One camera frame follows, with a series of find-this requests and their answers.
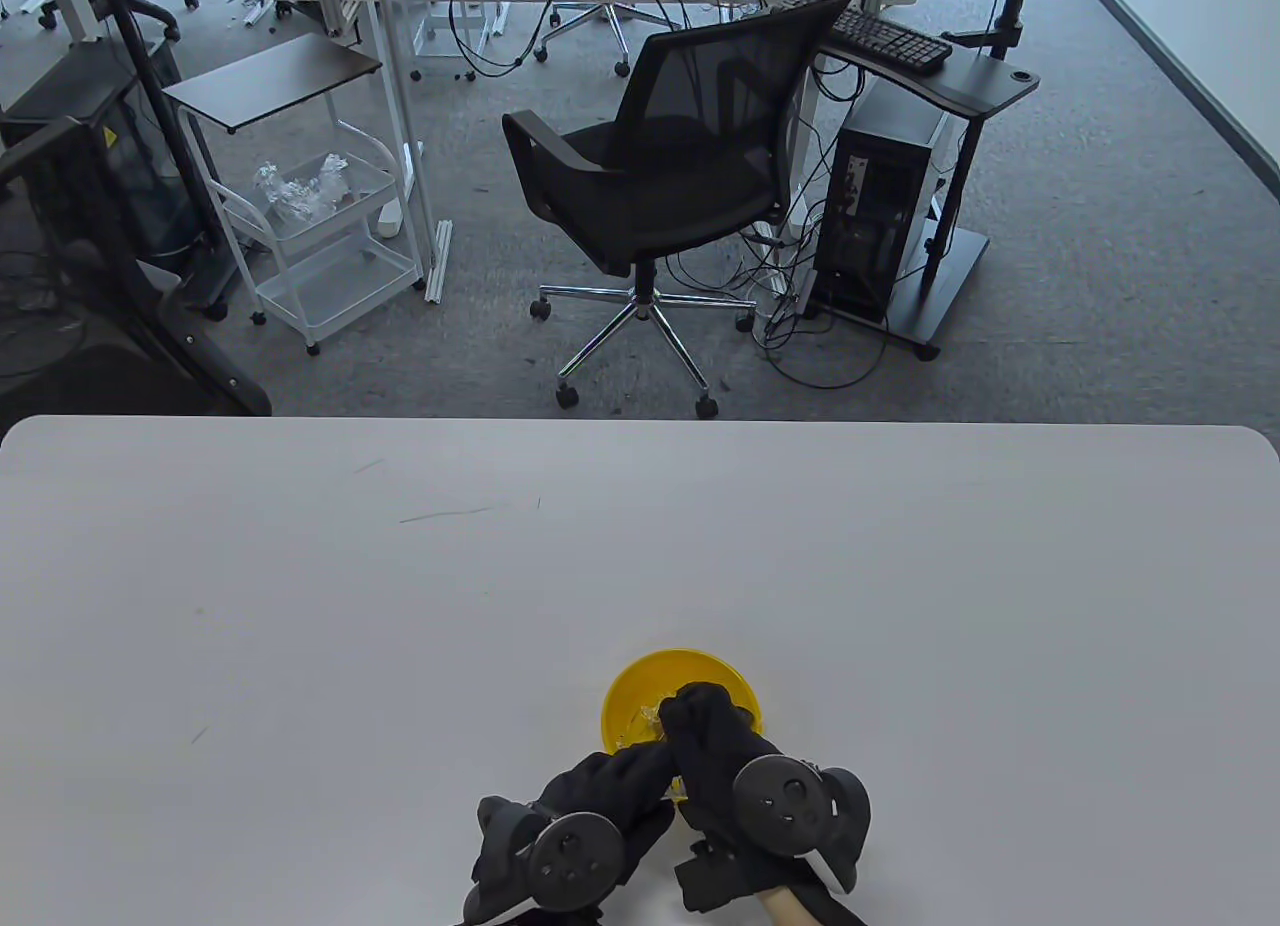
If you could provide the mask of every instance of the white table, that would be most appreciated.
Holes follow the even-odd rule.
[[[479,797],[687,644],[867,783],[872,926],[1272,926],[1277,538],[1240,429],[29,420],[4,918],[456,922]],[[607,926],[760,921],[680,909],[686,841]]]

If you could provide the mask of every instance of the computer keyboard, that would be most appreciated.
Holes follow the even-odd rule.
[[[769,6],[769,12],[795,10],[819,0],[783,0]],[[832,24],[827,42],[855,54],[928,76],[940,70],[947,56],[951,56],[951,44],[934,36],[919,33],[909,26],[882,20],[877,15],[861,12],[858,3],[850,3],[840,18]]]

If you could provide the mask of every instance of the yellow bowl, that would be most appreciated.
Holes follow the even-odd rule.
[[[753,716],[751,729],[764,734],[760,703],[736,669],[710,653],[660,651],[644,656],[613,680],[600,712],[600,738],[609,753],[632,743],[662,739],[658,704],[689,683],[719,683],[735,706]]]

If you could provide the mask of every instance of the plastic bag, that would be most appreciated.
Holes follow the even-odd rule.
[[[294,222],[312,223],[338,213],[338,204],[351,195],[351,186],[343,170],[347,160],[337,152],[324,158],[320,175],[311,181],[285,181],[275,163],[262,163],[253,177],[253,184],[266,195],[266,202],[275,213]]]

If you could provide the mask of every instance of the gray carpet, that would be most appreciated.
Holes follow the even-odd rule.
[[[980,27],[991,6],[920,1],[897,15],[924,29]],[[266,22],[242,29],[237,15],[206,0],[182,17],[188,76],[271,42]],[[499,54],[515,53],[535,15],[516,8]],[[804,391],[777,377],[731,318],[676,310],[722,418],[1238,423],[1280,442],[1280,205],[1097,1],[1027,0],[1025,24],[1015,56],[1043,85],[984,134],[961,222],[992,245],[943,327],[941,359],[916,362],[891,346],[859,387]],[[305,26],[293,17],[278,35]],[[609,310],[561,301],[548,323],[534,323],[527,304],[538,282],[604,277],[530,216],[498,118],[517,108],[562,127],[612,117],[623,88],[613,60],[599,26],[558,38],[547,65],[506,79],[429,74],[413,86],[436,213],[456,223],[444,304],[402,295],[308,359],[282,324],[252,327],[238,295],[214,336],[279,414],[561,415],[554,370]],[[347,86],[338,102],[349,120],[389,134],[376,79]],[[840,117],[827,104],[824,138]],[[242,181],[264,159],[324,149],[324,134],[314,104],[210,140],[223,170]],[[731,245],[717,245],[689,268],[723,278],[736,263]],[[797,337],[780,359],[832,382],[855,377],[878,348],[837,324]],[[577,418],[692,414],[694,387],[644,324],[603,350],[576,386]]]

